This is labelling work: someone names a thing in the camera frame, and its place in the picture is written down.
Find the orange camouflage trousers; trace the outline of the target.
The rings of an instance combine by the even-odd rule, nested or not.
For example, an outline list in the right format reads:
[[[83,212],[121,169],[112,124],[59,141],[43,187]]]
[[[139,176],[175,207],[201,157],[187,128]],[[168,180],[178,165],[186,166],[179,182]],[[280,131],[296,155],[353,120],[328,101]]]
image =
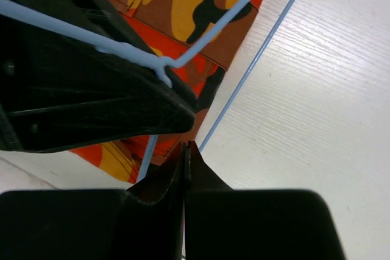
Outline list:
[[[238,0],[109,0],[121,16],[159,56],[179,58],[207,33]],[[243,9],[185,66],[176,69],[197,97],[192,130],[160,135],[151,165],[161,165],[180,142],[193,140],[216,92],[252,26],[262,0]]]

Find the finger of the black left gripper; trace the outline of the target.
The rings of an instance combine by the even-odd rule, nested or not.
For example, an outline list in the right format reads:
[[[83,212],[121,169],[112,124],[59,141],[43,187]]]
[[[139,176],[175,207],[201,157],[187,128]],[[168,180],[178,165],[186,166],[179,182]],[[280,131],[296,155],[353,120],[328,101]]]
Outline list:
[[[11,0],[142,51],[149,46],[109,0]],[[1,17],[1,149],[52,153],[138,135],[185,133],[197,99],[166,69]]]

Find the blue wire hanger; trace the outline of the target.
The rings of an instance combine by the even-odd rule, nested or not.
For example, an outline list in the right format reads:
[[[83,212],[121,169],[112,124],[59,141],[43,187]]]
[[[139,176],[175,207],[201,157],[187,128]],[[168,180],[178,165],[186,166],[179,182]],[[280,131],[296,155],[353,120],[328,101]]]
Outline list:
[[[139,66],[152,69],[157,77],[167,84],[170,88],[172,87],[172,82],[165,72],[165,67],[170,66],[172,68],[181,68],[185,63],[193,59],[210,41],[213,39],[233,17],[244,8],[244,5],[249,3],[250,0],[239,0],[232,8],[230,8],[225,14],[221,17],[219,21],[202,37],[199,38],[185,53],[183,53],[176,60],[171,59],[166,56],[158,57],[156,55],[142,51],[141,49],[136,48],[135,46],[129,43],[118,42],[102,35],[93,33],[89,30],[82,29],[73,24],[64,22],[57,18],[45,15],[44,13],[38,12],[27,8],[21,4],[17,4],[11,0],[1,0],[1,15],[21,21],[23,23],[39,27],[40,29],[48,30],[59,35],[73,38],[75,40],[82,41],[84,43],[90,44],[95,47],[99,52],[113,54],[115,56],[121,57],[124,60],[127,60],[132,63],[136,63]],[[247,71],[244,73],[244,76],[239,81],[238,86],[233,91],[233,94],[229,98],[226,107],[222,110],[220,116],[216,120],[216,125],[212,126],[209,133],[206,135],[206,138],[201,144],[201,150],[204,148],[204,145],[210,139],[210,136],[213,134],[215,128],[218,126],[223,115],[231,105],[232,101],[240,91],[242,85],[247,79],[247,76],[250,74],[251,70],[255,66],[257,60],[262,55],[263,51],[269,44],[270,40],[277,31],[279,25],[284,20],[286,14],[289,12],[290,8],[294,4],[295,0],[289,0],[285,8],[283,9],[281,15],[275,22],[265,41],[259,48],[255,58],[252,60]],[[147,173],[149,168],[154,147],[157,143],[158,135],[151,135],[146,146],[146,151],[142,159],[140,170],[136,179],[138,183],[141,181]]]

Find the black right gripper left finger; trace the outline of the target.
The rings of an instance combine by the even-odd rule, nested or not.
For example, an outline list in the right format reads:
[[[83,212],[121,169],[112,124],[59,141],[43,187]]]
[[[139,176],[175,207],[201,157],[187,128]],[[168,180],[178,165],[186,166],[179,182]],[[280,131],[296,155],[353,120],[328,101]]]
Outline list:
[[[180,259],[185,149],[129,189],[3,193],[1,258]]]

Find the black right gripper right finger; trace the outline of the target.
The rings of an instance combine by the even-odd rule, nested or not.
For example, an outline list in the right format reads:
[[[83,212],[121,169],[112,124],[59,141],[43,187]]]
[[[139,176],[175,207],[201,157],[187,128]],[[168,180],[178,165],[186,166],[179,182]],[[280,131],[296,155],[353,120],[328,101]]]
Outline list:
[[[323,198],[305,189],[242,189],[225,183],[195,142],[185,152],[188,259],[344,259]]]

